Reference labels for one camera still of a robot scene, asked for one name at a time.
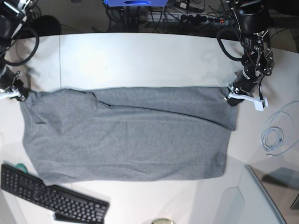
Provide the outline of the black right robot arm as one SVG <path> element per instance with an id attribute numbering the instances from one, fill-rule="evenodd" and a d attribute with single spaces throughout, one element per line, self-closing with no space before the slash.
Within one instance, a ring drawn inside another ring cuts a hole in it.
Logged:
<path id="1" fill-rule="evenodd" d="M 28 17 L 36 0 L 2 0 L 0 2 L 0 98 L 15 98 L 25 101 L 29 90 L 21 81 L 20 71 L 14 73 L 9 66 L 18 67 L 26 64 L 36 53 L 39 46 L 39 35 L 28 25 Z M 29 56 L 20 62 L 10 62 L 5 59 L 6 53 L 19 40 L 24 31 L 29 31 L 35 40 L 35 46 Z"/>

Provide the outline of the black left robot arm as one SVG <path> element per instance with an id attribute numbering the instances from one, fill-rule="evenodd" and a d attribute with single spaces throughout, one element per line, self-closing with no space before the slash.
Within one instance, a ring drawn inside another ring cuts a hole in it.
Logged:
<path id="1" fill-rule="evenodd" d="M 269 34 L 270 13 L 263 0 L 228 0 L 227 5 L 232 14 L 225 15 L 229 27 L 221 29 L 216 38 L 223 53 L 232 61 L 240 62 L 243 68 L 235 72 L 225 100 L 230 106 L 250 101 L 257 111 L 263 111 L 268 100 L 261 92 L 261 84 L 266 76 L 272 74 L 275 64 Z M 244 54 L 240 58 L 225 49 L 221 36 L 228 31 L 236 34 L 243 48 Z"/>

